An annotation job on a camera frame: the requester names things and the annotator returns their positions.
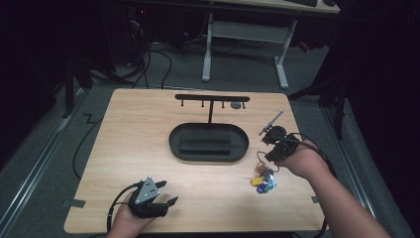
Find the bunch of keys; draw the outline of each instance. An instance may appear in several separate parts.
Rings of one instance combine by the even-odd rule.
[[[258,193],[268,193],[277,186],[277,180],[273,175],[274,171],[263,162],[257,164],[256,172],[259,176],[251,179],[250,184],[257,188]]]

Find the gray carpet floor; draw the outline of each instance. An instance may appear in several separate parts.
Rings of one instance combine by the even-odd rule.
[[[189,45],[189,48],[183,51],[165,45],[155,45],[154,50],[158,53],[151,53],[147,83],[142,77],[138,88],[146,88],[147,85],[150,88],[160,87],[162,79],[170,69],[164,81],[165,89],[278,92],[287,95],[302,90],[312,83],[328,52],[328,48],[309,53],[304,53],[298,48],[290,48],[284,61],[289,88],[283,90],[279,87],[272,59],[278,50],[277,45],[259,46],[258,49],[255,49],[255,46],[251,47],[250,43],[244,43],[233,49],[226,46],[215,47],[212,77],[205,83],[201,81],[204,53],[202,44]],[[74,197],[79,183],[72,169],[72,162],[75,161],[76,172],[82,175],[100,128],[98,125],[92,129],[92,122],[103,117],[113,90],[121,87],[127,86],[108,80],[95,80],[91,90],[84,90],[77,96],[78,107],[67,120],[62,118],[63,89],[57,94],[55,107],[33,128],[20,150],[0,173],[0,213],[2,217],[6,217],[10,214],[10,204],[14,202],[22,185],[25,185],[26,179],[43,155],[53,133],[63,122],[67,123],[62,136],[48,156],[45,170],[40,172],[40,179],[33,181],[34,189],[29,191],[29,199],[22,202],[22,209],[13,216],[16,219],[7,226],[8,231],[4,237],[90,237],[92,235],[65,233],[63,224],[69,208],[63,204],[66,199]],[[343,185],[354,193],[360,192],[358,184],[362,186],[363,195],[367,197],[371,211],[392,237],[414,237],[371,159],[353,117],[351,105],[346,104],[344,139],[341,141],[336,138],[332,130],[331,114],[334,108],[319,108],[316,96],[303,97],[290,103],[300,132],[311,136],[329,156]],[[78,150],[85,135],[87,137]],[[356,181],[354,175],[349,173],[352,171],[349,167],[354,169]],[[317,231],[296,232],[301,237],[313,237],[317,233]],[[241,237],[260,237],[260,235],[241,234]],[[283,237],[277,233],[266,233],[264,236]],[[195,234],[194,237],[203,237],[203,235]],[[324,237],[331,237],[331,234],[327,231]]]

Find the person's right hand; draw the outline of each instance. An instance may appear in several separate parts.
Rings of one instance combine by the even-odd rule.
[[[316,147],[311,141],[303,141]],[[288,168],[296,176],[310,179],[315,175],[329,173],[327,163],[312,149],[304,145],[298,145],[296,151],[285,159],[280,159],[274,164],[278,167]]]

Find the forearm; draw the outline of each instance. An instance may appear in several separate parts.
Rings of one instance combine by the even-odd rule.
[[[309,179],[334,237],[389,237],[339,181],[323,173]]]

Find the black jewelry stand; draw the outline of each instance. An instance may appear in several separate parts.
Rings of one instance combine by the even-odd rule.
[[[210,101],[208,123],[184,123],[175,127],[169,135],[172,153],[181,160],[194,162],[235,162],[241,159],[249,146],[247,134],[232,124],[212,123],[215,101],[242,103],[249,97],[176,94],[181,100]]]

